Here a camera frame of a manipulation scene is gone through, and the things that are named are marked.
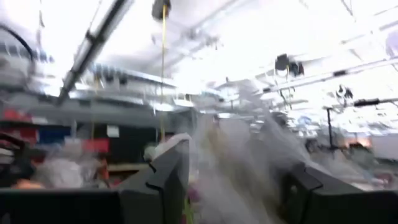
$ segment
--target white ceiling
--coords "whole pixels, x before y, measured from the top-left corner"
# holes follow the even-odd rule
[[[22,10],[19,6],[27,2],[30,7]],[[112,3],[42,0],[40,6],[33,2],[0,0],[0,9],[6,12],[0,13],[0,19],[65,67],[72,65],[99,2],[93,25]],[[159,76],[162,28],[151,17],[151,7],[152,1],[136,0],[96,61]],[[38,9],[45,26],[40,29],[40,41],[36,38]],[[257,91],[274,84],[274,77],[261,74],[272,69],[275,57],[283,53],[304,62],[306,77],[388,60],[392,55],[387,52],[398,44],[396,24],[396,0],[172,0],[165,43],[166,77],[185,88],[220,86],[227,77],[232,82],[250,80],[251,87],[242,82],[236,85],[240,90]],[[357,99],[398,96],[398,72],[389,65],[296,88],[294,99],[308,103],[293,105],[293,109],[336,104],[326,94],[339,84],[350,87]],[[236,85],[220,91],[236,93]],[[271,99],[282,101],[278,94]]]

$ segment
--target ceiling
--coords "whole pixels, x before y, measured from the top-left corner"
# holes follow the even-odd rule
[[[113,2],[0,0],[0,21],[44,55],[24,88],[30,95],[59,94],[87,29],[100,23]],[[398,96],[395,0],[172,0],[162,78],[162,24],[150,14],[152,3],[135,0],[70,98],[150,107],[168,103],[173,110],[183,110],[189,100],[199,110],[259,115],[264,108],[325,114],[322,106],[339,104],[334,92],[341,84],[352,90],[354,100]],[[21,9],[21,4],[29,7]],[[20,85],[29,61],[10,53],[17,45],[10,35],[0,32],[0,39],[7,46],[0,53],[2,82]],[[274,75],[280,54],[302,62],[305,75]],[[347,68],[354,74],[330,78]],[[127,74],[131,80],[126,86],[94,81],[95,75],[109,74]],[[263,93],[265,88],[272,91]]]

